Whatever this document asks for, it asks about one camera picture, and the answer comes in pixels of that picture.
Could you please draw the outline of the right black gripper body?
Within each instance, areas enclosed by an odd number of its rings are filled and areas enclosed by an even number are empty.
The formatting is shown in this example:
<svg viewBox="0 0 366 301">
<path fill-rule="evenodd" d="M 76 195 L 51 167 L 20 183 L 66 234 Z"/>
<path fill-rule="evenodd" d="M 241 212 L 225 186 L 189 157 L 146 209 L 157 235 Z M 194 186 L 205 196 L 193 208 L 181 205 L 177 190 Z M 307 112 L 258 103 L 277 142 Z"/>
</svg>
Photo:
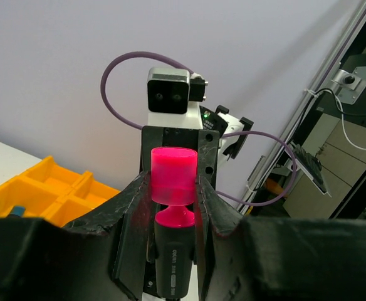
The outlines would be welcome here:
<svg viewBox="0 0 366 301">
<path fill-rule="evenodd" d="M 196 181 L 202 190 L 215 194 L 219 132 L 204 129 L 178 129 L 146 125 L 141 131 L 140 171 L 150 172 L 151 150 L 180 147 L 198 154 Z"/>
</svg>

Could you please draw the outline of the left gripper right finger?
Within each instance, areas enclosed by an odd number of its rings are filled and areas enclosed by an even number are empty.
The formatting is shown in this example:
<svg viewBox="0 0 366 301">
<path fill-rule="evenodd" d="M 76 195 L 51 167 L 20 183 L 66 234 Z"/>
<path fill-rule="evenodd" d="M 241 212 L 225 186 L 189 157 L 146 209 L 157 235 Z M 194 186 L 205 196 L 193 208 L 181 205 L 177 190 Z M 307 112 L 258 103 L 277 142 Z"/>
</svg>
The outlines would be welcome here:
<svg viewBox="0 0 366 301">
<path fill-rule="evenodd" d="M 199 300 L 295 300 L 296 222 L 244 217 L 203 176 L 196 197 Z"/>
</svg>

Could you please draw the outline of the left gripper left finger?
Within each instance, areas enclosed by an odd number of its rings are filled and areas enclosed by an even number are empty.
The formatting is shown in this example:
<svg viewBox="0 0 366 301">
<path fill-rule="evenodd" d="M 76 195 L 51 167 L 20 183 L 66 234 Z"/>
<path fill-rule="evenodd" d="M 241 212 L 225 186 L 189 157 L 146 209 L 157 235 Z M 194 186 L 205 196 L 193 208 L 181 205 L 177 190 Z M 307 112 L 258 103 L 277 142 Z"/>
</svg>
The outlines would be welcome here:
<svg viewBox="0 0 366 301">
<path fill-rule="evenodd" d="M 77 251 L 64 300 L 141 300 L 152 209 L 150 174 L 141 172 L 66 225 Z"/>
</svg>

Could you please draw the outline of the pink highlighter cap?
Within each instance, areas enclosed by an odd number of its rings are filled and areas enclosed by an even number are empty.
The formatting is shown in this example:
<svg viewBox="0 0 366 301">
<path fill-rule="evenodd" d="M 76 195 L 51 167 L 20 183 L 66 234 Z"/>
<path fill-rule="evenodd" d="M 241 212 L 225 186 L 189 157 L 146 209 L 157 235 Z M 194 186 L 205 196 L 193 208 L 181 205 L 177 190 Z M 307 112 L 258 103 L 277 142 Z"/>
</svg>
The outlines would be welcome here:
<svg viewBox="0 0 366 301">
<path fill-rule="evenodd" d="M 196 198 L 196 151 L 181 147 L 151 150 L 152 200 L 167 206 L 186 206 Z"/>
</svg>

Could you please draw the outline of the pink highlighter marker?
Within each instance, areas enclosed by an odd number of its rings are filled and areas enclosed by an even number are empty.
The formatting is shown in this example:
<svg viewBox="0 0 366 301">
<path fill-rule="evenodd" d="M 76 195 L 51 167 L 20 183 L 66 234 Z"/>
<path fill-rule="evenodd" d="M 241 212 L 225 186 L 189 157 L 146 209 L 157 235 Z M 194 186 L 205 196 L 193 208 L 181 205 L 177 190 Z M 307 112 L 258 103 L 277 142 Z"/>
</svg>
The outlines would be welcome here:
<svg viewBox="0 0 366 301">
<path fill-rule="evenodd" d="M 166 299 L 187 295 L 194 260 L 195 216 L 186 206 L 168 206 L 155 215 L 157 294 Z"/>
</svg>

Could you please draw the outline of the blue highlighter marker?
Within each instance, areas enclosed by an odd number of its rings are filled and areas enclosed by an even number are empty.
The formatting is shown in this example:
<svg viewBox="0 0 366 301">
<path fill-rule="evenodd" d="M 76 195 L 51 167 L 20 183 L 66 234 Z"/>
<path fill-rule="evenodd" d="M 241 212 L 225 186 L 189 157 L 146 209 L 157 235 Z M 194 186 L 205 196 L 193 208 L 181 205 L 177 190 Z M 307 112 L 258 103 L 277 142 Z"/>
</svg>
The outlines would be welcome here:
<svg viewBox="0 0 366 301">
<path fill-rule="evenodd" d="M 26 208 L 24 206 L 13 206 L 10 213 L 8 214 L 8 217 L 16 217 L 16 218 L 22 218 L 24 213 L 26 211 Z"/>
</svg>

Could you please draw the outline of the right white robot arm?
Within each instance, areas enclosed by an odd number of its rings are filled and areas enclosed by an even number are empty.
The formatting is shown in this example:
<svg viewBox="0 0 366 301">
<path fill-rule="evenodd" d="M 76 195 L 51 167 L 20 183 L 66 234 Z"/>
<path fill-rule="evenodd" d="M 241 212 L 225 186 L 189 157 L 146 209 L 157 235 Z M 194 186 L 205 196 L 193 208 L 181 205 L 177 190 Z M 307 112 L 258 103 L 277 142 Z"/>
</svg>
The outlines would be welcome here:
<svg viewBox="0 0 366 301">
<path fill-rule="evenodd" d="M 185 114 L 150 112 L 141 133 L 140 171 L 150 169 L 150 153 L 155 147 L 183 147 L 198 153 L 198 173 L 216 187 L 217 170 L 235 159 L 246 141 L 245 135 L 227 134 L 250 130 L 253 122 L 229 114 L 218 106 L 214 111 L 189 102 Z"/>
</svg>

